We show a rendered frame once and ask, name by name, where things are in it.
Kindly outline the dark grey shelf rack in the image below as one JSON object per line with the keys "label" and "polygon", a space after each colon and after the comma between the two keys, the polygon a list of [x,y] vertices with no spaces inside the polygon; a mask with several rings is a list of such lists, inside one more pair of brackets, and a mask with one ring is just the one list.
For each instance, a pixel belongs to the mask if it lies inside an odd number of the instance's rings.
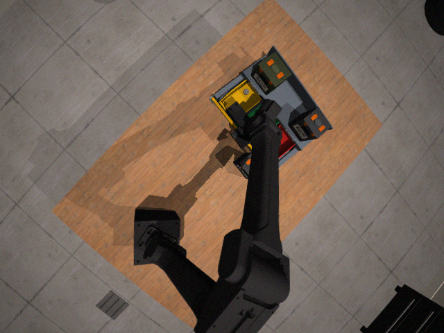
{"label": "dark grey shelf rack", "polygon": [[[264,60],[266,57],[268,57],[274,52],[278,54],[278,56],[286,65],[288,70],[292,73],[292,75],[288,77],[281,85],[279,85],[268,95],[265,95],[265,93],[262,91],[259,85],[255,82],[251,74],[256,68],[258,63],[260,63],[262,60]],[[279,121],[279,123],[287,132],[287,134],[293,140],[295,146],[293,146],[282,157],[280,157],[281,159],[279,158],[279,167],[280,167],[288,159],[290,159],[293,155],[295,155],[298,151],[302,151],[303,148],[306,147],[306,145],[308,145],[311,141],[313,141],[312,139],[300,142],[299,139],[296,137],[296,135],[293,133],[292,129],[290,129],[288,124],[291,123],[300,114],[308,110],[317,108],[318,105],[274,45],[271,47],[270,51],[263,58],[259,59],[256,63],[251,65],[245,71],[242,71],[241,75],[236,77],[233,81],[231,81],[225,87],[220,89],[217,93],[212,95],[209,98],[209,100],[212,103],[214,103],[212,100],[212,97],[214,97],[216,101],[219,103],[219,101],[224,96],[226,96],[240,83],[244,82],[245,79],[247,79],[247,81],[252,85],[254,90],[259,94],[259,96],[263,100],[259,102],[255,107],[253,107],[251,110],[249,110],[246,114],[250,114],[255,108],[261,105],[265,101],[265,99],[270,99],[272,101],[274,100],[282,108],[281,112],[279,113],[276,119]]]}

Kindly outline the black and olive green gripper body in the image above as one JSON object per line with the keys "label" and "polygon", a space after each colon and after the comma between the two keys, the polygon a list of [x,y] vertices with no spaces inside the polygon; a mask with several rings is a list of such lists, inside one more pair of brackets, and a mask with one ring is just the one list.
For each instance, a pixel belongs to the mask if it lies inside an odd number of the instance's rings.
{"label": "black and olive green gripper body", "polygon": [[251,143],[251,139],[247,138],[245,135],[244,137],[240,138],[235,131],[231,134],[231,136],[238,143],[240,148],[244,148]]}

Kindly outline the yellow bin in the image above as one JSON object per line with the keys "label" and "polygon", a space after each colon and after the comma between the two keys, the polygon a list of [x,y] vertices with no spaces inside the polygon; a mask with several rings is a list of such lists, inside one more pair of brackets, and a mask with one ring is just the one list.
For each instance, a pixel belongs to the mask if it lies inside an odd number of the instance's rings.
{"label": "yellow bin", "polygon": [[[248,95],[244,94],[245,89],[249,90]],[[252,107],[255,107],[259,102],[261,102],[261,100],[262,99],[254,90],[252,85],[247,80],[245,80],[240,85],[235,87],[232,91],[230,91],[222,100],[220,100],[219,105],[223,108],[224,111],[226,111],[228,107],[238,101],[244,111],[247,112],[252,109]]]}

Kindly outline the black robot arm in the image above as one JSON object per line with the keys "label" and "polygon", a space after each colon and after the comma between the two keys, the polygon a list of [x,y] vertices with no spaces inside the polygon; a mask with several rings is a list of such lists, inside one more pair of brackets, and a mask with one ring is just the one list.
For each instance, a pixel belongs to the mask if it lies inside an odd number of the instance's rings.
{"label": "black robot arm", "polygon": [[239,125],[238,136],[251,139],[252,155],[241,227],[224,236],[216,282],[158,228],[149,225],[137,242],[143,258],[167,274],[193,311],[195,333],[258,333],[289,296],[289,258],[279,228],[282,130],[275,119],[281,110],[265,99],[251,118],[237,101],[225,111]]}

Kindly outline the yellow bar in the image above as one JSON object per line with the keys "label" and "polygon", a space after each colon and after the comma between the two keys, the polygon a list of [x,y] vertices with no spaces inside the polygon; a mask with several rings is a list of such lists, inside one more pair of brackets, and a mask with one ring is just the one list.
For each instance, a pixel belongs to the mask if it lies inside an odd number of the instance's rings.
{"label": "yellow bar", "polygon": [[[213,102],[215,103],[215,105],[218,107],[218,109],[223,113],[223,115],[226,117],[226,119],[230,122],[230,124],[233,126],[234,129],[236,129],[236,125],[233,123],[233,121],[231,120],[231,118],[225,113],[225,111],[223,110],[223,108],[218,104],[218,102],[216,101],[216,99],[214,97],[212,97]],[[252,146],[249,144],[248,147],[250,148],[250,150],[252,150]]]}

